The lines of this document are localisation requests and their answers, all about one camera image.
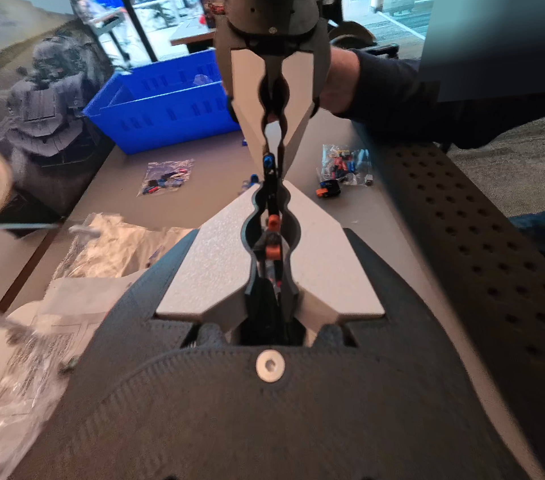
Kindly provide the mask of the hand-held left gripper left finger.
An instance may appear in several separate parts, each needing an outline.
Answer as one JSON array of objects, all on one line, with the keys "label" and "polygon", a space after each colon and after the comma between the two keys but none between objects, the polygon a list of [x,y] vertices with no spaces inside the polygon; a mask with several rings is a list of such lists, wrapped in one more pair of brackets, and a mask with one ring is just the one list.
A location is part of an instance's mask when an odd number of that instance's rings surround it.
[{"label": "hand-held left gripper left finger", "polygon": [[242,242],[242,227],[255,212],[258,189],[253,184],[201,225],[156,309],[159,319],[214,323],[224,333],[246,319],[251,255]]}]

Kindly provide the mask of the clear bag with white strip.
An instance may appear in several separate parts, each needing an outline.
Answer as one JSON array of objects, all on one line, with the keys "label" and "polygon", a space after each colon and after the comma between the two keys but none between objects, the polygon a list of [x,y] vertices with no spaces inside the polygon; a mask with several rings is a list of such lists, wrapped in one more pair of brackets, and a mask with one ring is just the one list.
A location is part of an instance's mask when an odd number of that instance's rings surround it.
[{"label": "clear bag with white strip", "polygon": [[1,315],[1,479],[42,431],[109,308],[82,313],[30,302]]}]

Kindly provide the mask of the small bag blue lego parts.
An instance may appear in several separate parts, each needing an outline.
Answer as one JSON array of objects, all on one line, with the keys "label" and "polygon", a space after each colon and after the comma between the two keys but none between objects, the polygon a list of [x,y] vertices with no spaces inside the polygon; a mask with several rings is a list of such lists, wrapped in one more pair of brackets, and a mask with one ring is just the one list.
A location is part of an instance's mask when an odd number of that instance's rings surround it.
[{"label": "small bag blue lego parts", "polygon": [[190,179],[193,169],[193,158],[181,161],[149,162],[138,196],[157,196],[177,190]]}]

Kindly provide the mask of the multicoloured lego assembly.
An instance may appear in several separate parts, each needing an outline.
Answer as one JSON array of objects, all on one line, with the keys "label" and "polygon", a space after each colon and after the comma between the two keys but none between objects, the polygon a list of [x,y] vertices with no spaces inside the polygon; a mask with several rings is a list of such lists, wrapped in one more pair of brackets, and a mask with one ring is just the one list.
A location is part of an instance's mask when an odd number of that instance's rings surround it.
[{"label": "multicoloured lego assembly", "polygon": [[275,155],[263,156],[263,192],[266,221],[263,231],[253,247],[259,263],[259,273],[269,279],[276,295],[279,295],[283,278],[283,245],[281,215],[277,204],[278,172]]}]

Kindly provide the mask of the person's leg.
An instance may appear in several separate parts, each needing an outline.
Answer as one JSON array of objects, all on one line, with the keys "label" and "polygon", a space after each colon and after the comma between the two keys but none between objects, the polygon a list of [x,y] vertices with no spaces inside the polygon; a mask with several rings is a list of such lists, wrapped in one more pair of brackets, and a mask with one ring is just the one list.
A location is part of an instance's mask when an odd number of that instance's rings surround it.
[{"label": "person's leg", "polygon": [[508,220],[529,241],[531,241],[542,256],[544,256],[544,211],[509,217]]}]

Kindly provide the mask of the small bag red lego parts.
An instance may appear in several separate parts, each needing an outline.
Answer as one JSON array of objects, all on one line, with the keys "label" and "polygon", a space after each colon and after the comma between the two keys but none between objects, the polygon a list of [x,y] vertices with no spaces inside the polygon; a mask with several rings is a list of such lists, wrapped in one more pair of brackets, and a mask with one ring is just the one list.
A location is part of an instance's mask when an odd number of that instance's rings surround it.
[{"label": "small bag red lego parts", "polygon": [[345,145],[323,144],[317,176],[320,183],[336,180],[347,186],[370,187],[375,182],[369,150]]}]

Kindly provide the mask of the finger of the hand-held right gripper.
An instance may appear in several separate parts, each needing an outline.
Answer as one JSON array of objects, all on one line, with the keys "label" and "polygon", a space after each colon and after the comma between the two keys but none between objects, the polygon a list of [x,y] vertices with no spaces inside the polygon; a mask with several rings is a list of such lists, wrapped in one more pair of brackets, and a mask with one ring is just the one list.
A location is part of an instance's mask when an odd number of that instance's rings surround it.
[{"label": "finger of the hand-held right gripper", "polygon": [[288,87],[288,97],[280,118],[282,130],[281,178],[285,178],[300,146],[315,108],[313,100],[314,57],[308,52],[296,52],[282,62],[282,76]]},{"label": "finger of the hand-held right gripper", "polygon": [[262,174],[263,157],[269,152],[264,129],[267,124],[265,107],[260,98],[266,76],[265,61],[249,49],[231,51],[233,80],[232,108],[242,129],[250,155]]}]

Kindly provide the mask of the black perforated panel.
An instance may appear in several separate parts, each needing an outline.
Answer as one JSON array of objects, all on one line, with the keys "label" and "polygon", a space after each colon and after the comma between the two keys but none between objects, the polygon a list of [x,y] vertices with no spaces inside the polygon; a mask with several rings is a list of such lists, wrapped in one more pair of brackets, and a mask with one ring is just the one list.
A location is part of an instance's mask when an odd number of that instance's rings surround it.
[{"label": "black perforated panel", "polygon": [[369,151],[544,465],[544,257],[434,144],[371,140]]}]

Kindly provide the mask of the brown work table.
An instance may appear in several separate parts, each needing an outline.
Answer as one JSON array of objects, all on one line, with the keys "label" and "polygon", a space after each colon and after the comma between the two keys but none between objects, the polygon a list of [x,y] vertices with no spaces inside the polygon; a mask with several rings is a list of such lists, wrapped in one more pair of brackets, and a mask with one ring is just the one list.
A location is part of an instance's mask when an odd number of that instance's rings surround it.
[{"label": "brown work table", "polygon": [[188,54],[206,51],[213,48],[215,29],[207,24],[203,14],[183,20],[171,35],[172,47],[187,48]]}]

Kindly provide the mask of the person's right hand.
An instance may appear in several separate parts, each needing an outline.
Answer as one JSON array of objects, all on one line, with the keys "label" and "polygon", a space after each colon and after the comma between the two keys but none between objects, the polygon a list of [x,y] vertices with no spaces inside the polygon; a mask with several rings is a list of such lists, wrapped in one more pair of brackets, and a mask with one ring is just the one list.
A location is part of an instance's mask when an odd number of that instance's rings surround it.
[{"label": "person's right hand", "polygon": [[320,106],[335,116],[351,106],[360,79],[358,54],[331,47],[330,68],[319,96]]}]

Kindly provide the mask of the blue plastic bin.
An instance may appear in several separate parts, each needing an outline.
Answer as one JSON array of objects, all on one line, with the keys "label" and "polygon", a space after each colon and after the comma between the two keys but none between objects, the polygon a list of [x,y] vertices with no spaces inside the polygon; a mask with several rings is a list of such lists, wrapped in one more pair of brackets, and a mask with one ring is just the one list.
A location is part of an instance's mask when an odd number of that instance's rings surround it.
[{"label": "blue plastic bin", "polygon": [[115,72],[83,114],[127,155],[240,130],[212,48]]}]

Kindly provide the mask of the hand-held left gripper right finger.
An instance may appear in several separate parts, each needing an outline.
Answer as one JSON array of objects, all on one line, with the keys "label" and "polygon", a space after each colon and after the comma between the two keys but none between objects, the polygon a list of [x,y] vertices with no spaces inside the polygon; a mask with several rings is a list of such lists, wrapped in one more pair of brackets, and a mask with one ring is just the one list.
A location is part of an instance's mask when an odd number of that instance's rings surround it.
[{"label": "hand-held left gripper right finger", "polygon": [[341,224],[295,185],[283,185],[300,227],[290,269],[299,291],[294,316],[305,328],[304,341],[314,341],[325,325],[383,318],[385,309]]}]

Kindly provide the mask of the dark lego set box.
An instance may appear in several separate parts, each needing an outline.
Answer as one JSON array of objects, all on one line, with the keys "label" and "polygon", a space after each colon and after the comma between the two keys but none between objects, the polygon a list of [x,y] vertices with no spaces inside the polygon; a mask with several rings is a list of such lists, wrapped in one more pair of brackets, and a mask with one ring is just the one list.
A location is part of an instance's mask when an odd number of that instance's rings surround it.
[{"label": "dark lego set box", "polygon": [[1,223],[56,223],[113,148],[84,109],[113,75],[96,29],[73,14],[1,0]]}]

